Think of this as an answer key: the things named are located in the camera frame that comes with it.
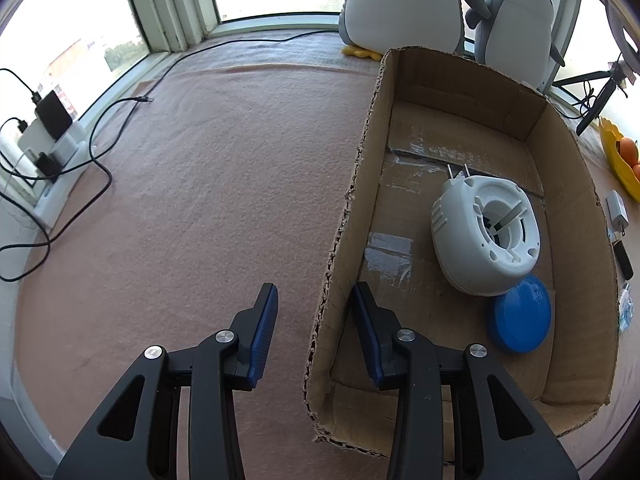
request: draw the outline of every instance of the black tripod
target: black tripod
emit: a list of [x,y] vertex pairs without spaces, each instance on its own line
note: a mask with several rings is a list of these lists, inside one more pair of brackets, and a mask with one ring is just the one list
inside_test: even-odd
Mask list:
[[607,78],[608,81],[602,87],[602,90],[600,90],[600,93],[597,95],[596,100],[593,102],[593,106],[591,106],[587,110],[587,113],[584,115],[575,129],[575,133],[578,135],[580,135],[586,129],[591,121],[593,121],[597,116],[600,115],[603,108],[607,105],[610,97],[613,95],[613,92],[616,91],[616,88],[620,88],[620,85],[626,78],[626,75],[622,70],[622,66],[619,62],[615,62],[610,70],[598,70],[597,72],[589,72],[588,74],[576,75],[573,77],[568,77],[566,79],[554,81],[552,84],[552,86],[555,86],[556,88],[562,88],[562,90],[564,90],[571,97],[574,97],[578,102],[580,102],[580,99],[566,90],[564,86],[573,85],[576,83],[585,83],[587,81],[594,81],[596,79],[604,78]]

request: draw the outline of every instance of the blue plastic lid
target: blue plastic lid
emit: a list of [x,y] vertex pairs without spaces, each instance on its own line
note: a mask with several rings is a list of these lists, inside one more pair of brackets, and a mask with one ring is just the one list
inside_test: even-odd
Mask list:
[[487,321],[489,336],[497,347],[520,354],[535,350],[551,326],[551,302],[545,286],[529,274],[506,294],[495,297]]

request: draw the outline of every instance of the yellow fruit bowl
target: yellow fruit bowl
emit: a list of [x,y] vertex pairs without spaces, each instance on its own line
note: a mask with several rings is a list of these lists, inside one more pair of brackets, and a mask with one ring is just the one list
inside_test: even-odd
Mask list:
[[634,171],[624,161],[616,149],[616,142],[624,136],[614,123],[604,117],[600,118],[598,129],[600,131],[602,149],[605,155],[607,155],[607,160],[613,173],[616,174],[618,180],[628,191],[629,195],[631,195],[636,202],[640,203],[640,182],[638,182]]

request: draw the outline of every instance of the black cable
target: black cable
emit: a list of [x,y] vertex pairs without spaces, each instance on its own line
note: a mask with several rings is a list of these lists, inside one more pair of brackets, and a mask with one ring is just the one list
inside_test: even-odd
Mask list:
[[0,132],[2,131],[2,129],[7,126],[8,123],[10,123],[11,121],[18,121],[20,122],[20,119],[18,119],[17,117],[9,117],[4,123],[0,124]]
[[18,81],[20,81],[20,83],[22,83],[22,85],[29,91],[31,92],[31,101],[33,102],[33,104],[38,104],[41,100],[42,97],[40,97],[40,94],[37,92],[34,92],[31,87],[29,85],[27,85],[27,83],[25,83],[22,78],[17,75],[17,73],[15,73],[13,70],[11,70],[10,68],[0,68],[0,72],[8,72],[9,74],[11,74],[12,76],[14,76]]
[[[169,72],[171,72],[171,70],[174,69],[174,67],[176,65],[178,65],[178,63],[180,63],[181,61],[184,61],[185,59],[191,57],[191,56],[195,56],[196,54],[200,54],[202,52],[206,52],[208,50],[212,50],[214,48],[217,48],[219,46],[225,46],[231,43],[255,43],[255,42],[261,42],[261,43],[286,43],[287,41],[291,41],[291,40],[297,40],[299,38],[304,38],[306,36],[311,36],[312,34],[325,34],[328,32],[337,32],[336,30],[313,30],[311,32],[304,32],[303,34],[298,34],[296,36],[291,36],[290,38],[284,38],[283,40],[265,40],[265,39],[261,39],[261,40],[252,40],[252,39],[246,39],[246,40],[229,40],[229,41],[224,41],[223,43],[217,43],[215,45],[211,45],[208,46],[206,48],[201,48],[200,50],[196,50],[194,52],[190,52],[188,54],[185,54],[184,56],[179,57],[178,59],[176,59],[170,66],[169,68],[166,69],[166,71],[151,85],[151,87],[143,94],[144,97],[148,97],[149,94],[151,94],[151,92],[153,90],[156,89],[156,87],[162,82],[162,80],[164,80],[164,78],[168,75]],[[122,125],[120,126],[120,129],[118,131],[118,134],[116,135],[116,137],[114,138],[113,142],[109,145],[109,147],[107,149],[105,149],[103,152],[101,152],[99,155],[96,155],[95,158],[101,158],[103,156],[105,156],[107,153],[109,153],[113,147],[118,143],[118,141],[120,140],[120,137],[122,136],[122,133],[124,131],[124,129],[127,127],[127,125],[129,124],[129,120],[132,117],[133,113],[136,111],[136,107],[138,106],[138,103],[136,103],[131,110],[129,111],[129,113],[127,114],[127,117],[125,117],[124,122],[122,123]],[[86,160],[85,162],[81,162],[80,164],[73,166],[72,168],[66,168],[63,171],[60,171],[59,173],[52,175],[52,176],[23,176],[20,175],[14,171],[12,171],[10,168],[5,168],[2,165],[2,162],[0,162],[0,169],[4,170],[6,173],[13,175],[13,176],[21,176],[23,177],[25,180],[49,180],[50,178],[54,177],[54,176],[60,176],[60,175],[64,175],[66,173],[71,173],[72,171],[77,170],[78,168],[82,168],[83,166],[86,166],[87,164],[91,164],[90,160]]]
[[[622,57],[622,53],[618,54],[618,59],[616,60],[616,64],[620,62],[620,57]],[[566,117],[567,119],[571,119],[571,120],[578,120],[578,119],[583,119],[587,113],[589,112],[589,110],[591,110],[591,99],[594,99],[594,101],[600,97],[600,94],[602,93],[602,90],[604,90],[605,85],[611,80],[613,79],[613,70],[611,71],[611,75],[607,78],[607,80],[605,81],[605,84],[602,86],[602,88],[600,89],[600,92],[598,92],[598,95],[595,95],[595,91],[593,89],[593,86],[591,85],[591,81],[583,81],[582,82],[582,90],[584,91],[584,97],[582,99],[578,99],[575,95],[573,95],[571,92],[569,92],[568,90],[566,90],[565,88],[562,88],[562,90],[564,92],[566,92],[567,94],[569,94],[571,97],[573,97],[574,99],[576,99],[576,102],[571,104],[570,106],[575,107],[580,105],[580,107],[578,108],[578,110],[580,111],[580,113],[575,116],[575,117],[571,117],[567,114],[565,114],[562,110],[560,110],[557,106],[553,105],[553,107],[556,109],[556,112],[558,112],[560,115],[562,115],[562,117]]]
[[[118,141],[120,140],[120,137],[122,136],[122,133],[124,132],[124,129],[126,128],[127,124],[129,123],[130,118],[132,117],[134,111],[136,110],[136,107],[138,106],[139,103],[148,103],[153,101],[153,99],[151,97],[149,97],[149,94],[151,94],[151,92],[158,87],[158,85],[164,80],[164,78],[168,75],[169,72],[171,72],[172,69],[174,69],[174,67],[176,65],[178,65],[178,63],[180,63],[181,61],[191,57],[191,56],[195,56],[196,54],[200,54],[201,52],[206,52],[207,50],[212,50],[214,48],[217,48],[219,46],[224,46],[224,45],[228,45],[231,43],[255,43],[255,42],[261,42],[261,43],[286,43],[287,41],[292,41],[292,40],[296,40],[298,38],[304,38],[306,36],[311,36],[312,34],[325,34],[327,32],[336,32],[336,30],[313,30],[311,32],[305,32],[303,34],[298,34],[296,36],[291,36],[290,38],[284,38],[283,40],[271,40],[271,39],[260,39],[260,40],[252,40],[252,39],[246,39],[246,40],[229,40],[229,41],[224,41],[223,43],[217,43],[215,45],[211,45],[208,46],[206,48],[201,48],[200,50],[196,50],[194,52],[190,52],[188,54],[185,54],[184,56],[179,57],[177,60],[175,60],[170,66],[169,68],[151,85],[151,87],[149,88],[149,90],[147,90],[145,92],[145,94],[141,95],[141,96],[136,96],[136,97],[125,97],[122,99],[118,99],[116,101],[114,101],[113,103],[109,104],[109,106],[107,106],[104,111],[100,114],[100,116],[98,117],[98,120],[95,121],[94,127],[91,130],[91,135],[89,136],[89,160],[78,164],[72,168],[68,168],[67,170],[63,170],[60,171],[59,173],[56,174],[56,176],[60,176],[66,173],[69,173],[71,171],[75,171],[78,168],[82,168],[83,166],[86,166],[87,164],[96,164],[101,170],[104,171],[104,173],[107,175],[108,181],[107,183],[103,186],[103,188],[91,199],[89,200],[89,202],[87,202],[75,215],[73,215],[67,222],[66,224],[64,224],[62,226],[62,228],[56,233],[56,235],[54,236],[50,236],[49,233],[47,233],[47,229],[46,227],[41,224],[41,222],[25,207],[23,207],[19,202],[16,202],[15,200],[13,200],[11,197],[8,197],[7,195],[5,195],[3,192],[0,191],[0,197],[2,197],[4,200],[7,200],[7,202],[13,204],[14,206],[16,206],[20,211],[22,211],[23,213],[25,213],[25,215],[27,215],[31,220],[33,220],[33,222],[37,225],[38,229],[40,230],[40,232],[44,235],[45,237],[45,241],[44,242],[38,242],[38,243],[33,243],[33,244],[10,244],[10,245],[5,245],[0,247],[0,253],[2,253],[3,251],[7,251],[9,249],[34,249],[34,248],[39,248],[39,247],[46,247],[47,248],[47,252],[44,254],[44,256],[42,257],[42,259],[35,264],[33,267],[31,267],[28,270],[25,270],[22,274],[20,274],[19,276],[15,276],[14,278],[7,278],[5,276],[2,276],[0,274],[0,280],[3,282],[7,282],[7,283],[11,283],[11,282],[17,282],[21,279],[23,279],[24,277],[28,276],[29,274],[31,274],[33,271],[35,271],[37,268],[39,268],[40,266],[42,266],[44,264],[44,262],[46,261],[46,259],[49,257],[49,253],[51,252],[51,244],[53,242],[55,242],[56,240],[58,240],[62,234],[69,228],[69,226],[76,221],[76,219],[78,219],[78,217],[84,213],[87,209],[89,209],[89,207],[91,207],[111,186],[111,183],[113,182],[113,175],[111,174],[111,172],[102,164],[98,161],[99,158],[101,158],[102,156],[105,156],[107,153],[109,153],[114,147],[115,145],[118,143]],[[114,138],[113,142],[101,153],[99,153],[98,155],[94,155],[94,152],[92,150],[92,144],[94,141],[94,135],[95,132],[97,130],[98,124],[100,123],[100,120],[104,117],[104,115],[107,113],[108,110],[110,110],[112,107],[114,107],[117,104],[123,103],[123,102],[127,102],[127,101],[134,101],[135,104],[131,107],[131,110],[129,111],[129,113],[127,114],[127,116],[125,117],[124,121],[122,122],[122,124],[120,125],[120,129],[118,130],[118,134],[116,135],[116,137]],[[51,176],[48,177],[32,177],[32,176],[24,176],[20,173],[16,173],[12,170],[6,170],[6,168],[2,165],[2,163],[0,162],[0,168],[2,168],[3,170],[5,170],[8,174],[10,174],[11,176],[20,176],[21,178],[25,179],[25,180],[49,180],[51,178]]]
[[607,449],[607,447],[609,447],[609,444],[611,444],[616,437],[620,434],[620,432],[622,430],[625,429],[626,424],[631,420],[631,418],[638,412],[638,408],[640,408],[640,400],[638,400],[638,402],[636,402],[636,405],[634,406],[634,408],[631,410],[631,413],[629,413],[629,416],[626,418],[626,420],[624,421],[624,423],[622,424],[622,426],[620,426],[618,428],[618,430],[616,431],[616,433],[613,434],[613,436],[607,441],[607,443],[602,446],[599,450],[599,452],[597,452],[595,455],[593,455],[590,459],[587,460],[587,462],[585,462],[584,464],[582,464],[579,468],[578,471],[580,471],[580,469],[582,469],[583,467],[585,467],[587,464],[590,464],[597,456],[600,455],[600,453],[602,453],[605,449]]

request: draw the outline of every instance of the stuffed penguin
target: stuffed penguin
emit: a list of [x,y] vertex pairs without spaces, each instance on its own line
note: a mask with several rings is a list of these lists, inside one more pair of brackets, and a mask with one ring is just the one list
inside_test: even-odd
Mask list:
[[551,43],[554,6],[551,0],[485,0],[491,17],[473,9],[466,24],[476,30],[476,61],[518,82],[537,88],[545,78],[549,56],[564,66]]
[[[465,0],[489,18],[484,0]],[[460,0],[345,0],[340,14],[342,52],[382,58],[390,48],[425,46],[443,52],[464,51]]]

